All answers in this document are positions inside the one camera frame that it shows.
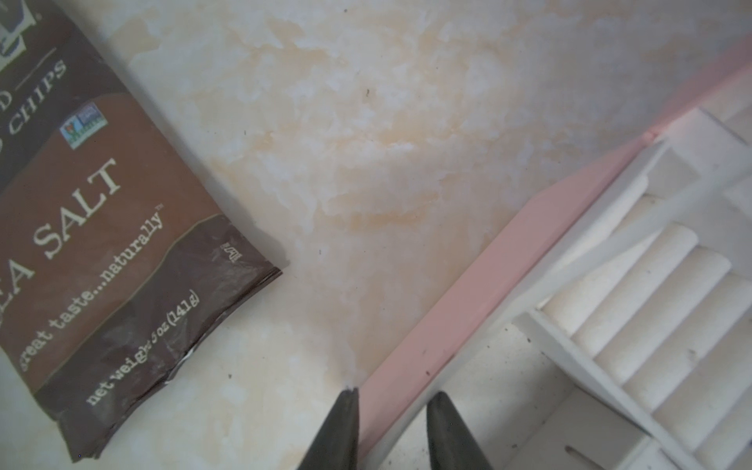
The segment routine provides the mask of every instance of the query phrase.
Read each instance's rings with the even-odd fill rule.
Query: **stained surface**
[[[531,195],[643,129],[752,29],[744,0],[62,3],[285,271],[101,462],[77,468],[293,468],[340,390],[365,380]],[[483,407],[473,380],[486,375],[450,392],[494,465],[532,432],[533,406],[551,409],[571,386],[518,351],[524,339],[502,340],[517,349],[488,367],[520,380],[497,379],[505,393]],[[67,463],[4,355],[0,456],[3,468]]]

